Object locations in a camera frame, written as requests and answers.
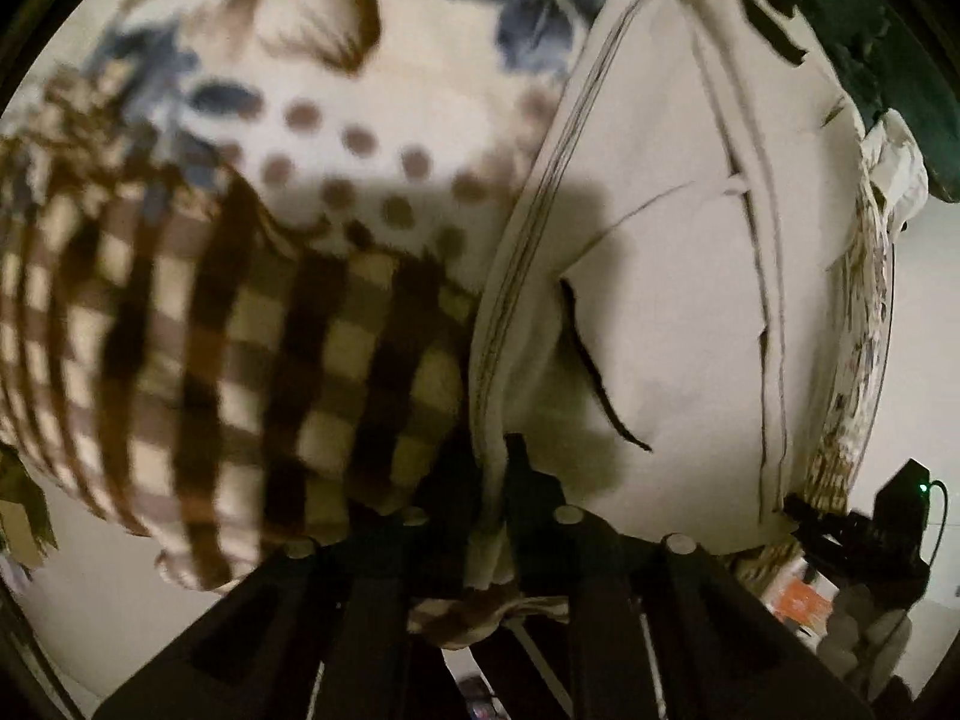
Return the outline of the beige long sleeve shirt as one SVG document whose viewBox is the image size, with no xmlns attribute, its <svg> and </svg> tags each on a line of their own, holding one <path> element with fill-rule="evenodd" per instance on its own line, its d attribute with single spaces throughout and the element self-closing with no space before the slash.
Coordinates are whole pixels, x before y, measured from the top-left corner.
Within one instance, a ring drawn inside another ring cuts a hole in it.
<svg viewBox="0 0 960 720">
<path fill-rule="evenodd" d="M 472 587 L 517 562 L 509 436 L 619 532 L 781 538 L 841 362 L 861 138 L 823 50 L 784 59 L 742 0 L 605 2 L 478 310 Z"/>
</svg>

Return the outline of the white crumpled small cloth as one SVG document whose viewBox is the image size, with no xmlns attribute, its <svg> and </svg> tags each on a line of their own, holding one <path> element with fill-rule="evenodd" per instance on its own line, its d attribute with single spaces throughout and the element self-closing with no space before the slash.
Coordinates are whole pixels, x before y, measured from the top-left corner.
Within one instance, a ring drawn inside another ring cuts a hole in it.
<svg viewBox="0 0 960 720">
<path fill-rule="evenodd" d="M 878 211 L 896 241 L 929 200 L 923 151 L 903 115 L 889 109 L 866 133 L 862 153 Z"/>
</svg>

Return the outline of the floral bed quilt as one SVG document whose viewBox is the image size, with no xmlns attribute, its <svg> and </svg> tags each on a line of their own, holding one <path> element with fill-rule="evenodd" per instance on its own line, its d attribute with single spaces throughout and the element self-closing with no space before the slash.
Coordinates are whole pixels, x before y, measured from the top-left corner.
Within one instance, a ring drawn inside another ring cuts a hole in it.
<svg viewBox="0 0 960 720">
<path fill-rule="evenodd" d="M 607 0 L 116 0 L 2 125 L 2 436 L 226 592 L 295 539 L 436 507 L 464 647 L 559 596 L 466 579 L 483 515 L 473 337 L 506 227 Z M 841 362 L 797 491 L 843 511 L 885 351 L 862 153 Z"/>
</svg>

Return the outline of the dark green plush blanket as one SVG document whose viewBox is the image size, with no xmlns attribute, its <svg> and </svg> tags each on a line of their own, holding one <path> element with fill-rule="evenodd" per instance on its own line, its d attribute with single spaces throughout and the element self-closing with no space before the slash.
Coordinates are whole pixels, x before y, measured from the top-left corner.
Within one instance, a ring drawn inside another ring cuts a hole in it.
<svg viewBox="0 0 960 720">
<path fill-rule="evenodd" d="M 932 193 L 958 200 L 958 11 L 929 0 L 800 0 L 866 124 L 903 115 Z"/>
</svg>

